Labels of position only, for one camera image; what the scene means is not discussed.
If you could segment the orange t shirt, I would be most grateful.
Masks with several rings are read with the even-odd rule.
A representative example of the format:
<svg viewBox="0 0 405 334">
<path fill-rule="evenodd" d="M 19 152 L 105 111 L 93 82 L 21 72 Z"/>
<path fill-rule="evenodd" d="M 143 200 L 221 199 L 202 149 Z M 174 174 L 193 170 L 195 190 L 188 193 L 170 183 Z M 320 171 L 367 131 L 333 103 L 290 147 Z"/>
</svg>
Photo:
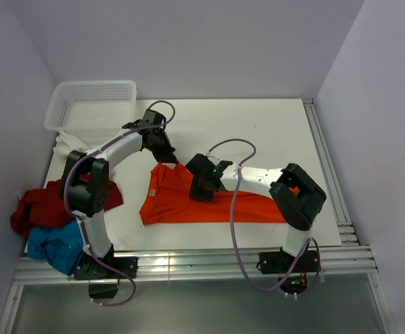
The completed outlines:
<svg viewBox="0 0 405 334">
<path fill-rule="evenodd" d="M 228 223 L 233 192 L 218 192 L 211 202 L 189 197 L 193 176 L 182 165 L 156 165 L 150 172 L 148 194 L 139 211 L 143 225 L 157 223 Z M 284 223 L 275 202 L 265 196 L 240 191 L 235 222 Z"/>
</svg>

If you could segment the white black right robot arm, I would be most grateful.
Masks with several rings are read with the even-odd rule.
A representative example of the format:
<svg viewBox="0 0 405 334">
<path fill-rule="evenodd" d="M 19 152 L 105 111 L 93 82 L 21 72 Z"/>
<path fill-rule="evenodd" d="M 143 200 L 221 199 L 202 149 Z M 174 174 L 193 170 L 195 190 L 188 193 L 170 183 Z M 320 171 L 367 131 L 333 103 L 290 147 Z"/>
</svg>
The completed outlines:
<svg viewBox="0 0 405 334">
<path fill-rule="evenodd" d="M 304 264 L 302 249 L 309 244 L 326 193 L 302 167 L 294 163 L 274 169 L 244 167 L 198 153 L 185 168 L 193 175 L 198 197 L 239 190 L 272 199 L 289 226 L 280 256 L 282 266 L 296 271 Z"/>
</svg>

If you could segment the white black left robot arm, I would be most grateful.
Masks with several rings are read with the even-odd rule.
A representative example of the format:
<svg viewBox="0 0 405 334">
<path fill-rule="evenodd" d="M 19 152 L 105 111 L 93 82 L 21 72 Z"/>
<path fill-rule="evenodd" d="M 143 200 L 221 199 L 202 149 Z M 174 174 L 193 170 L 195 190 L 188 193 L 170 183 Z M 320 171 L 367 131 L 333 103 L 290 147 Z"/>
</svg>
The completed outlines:
<svg viewBox="0 0 405 334">
<path fill-rule="evenodd" d="M 109 200 L 110 172 L 127 157 L 142 150 L 152 153 L 158 164 L 176 164 L 175 148 L 166 134 L 166 126 L 175 117 L 175 107 L 157 100 L 145 110 L 143 117 L 122 126 L 111 139 L 85 153 L 77 150 L 67 156 L 61 178 L 60 197 L 66 212 L 73 217 L 83 239 L 90 271 L 100 278 L 116 268 L 113 244 L 106 231 L 104 207 Z"/>
</svg>

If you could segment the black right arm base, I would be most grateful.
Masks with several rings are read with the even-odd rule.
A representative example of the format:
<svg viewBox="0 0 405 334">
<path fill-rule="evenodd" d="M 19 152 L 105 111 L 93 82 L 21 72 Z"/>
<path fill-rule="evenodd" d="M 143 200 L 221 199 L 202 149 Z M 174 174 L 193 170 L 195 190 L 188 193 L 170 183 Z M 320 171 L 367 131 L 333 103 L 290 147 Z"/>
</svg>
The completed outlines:
<svg viewBox="0 0 405 334">
<path fill-rule="evenodd" d="M 261 252 L 256 267 L 261 274 L 280 275 L 278 280 L 281 280 L 292 265 L 293 260 L 294 257 L 287 255 L 281 250 Z M 306 250 L 280 289 L 288 294 L 300 294 L 306 291 L 310 286 L 308 275 L 315 274 L 315 278 L 318 278 L 321 272 L 320 264 L 317 252 L 315 250 Z"/>
</svg>

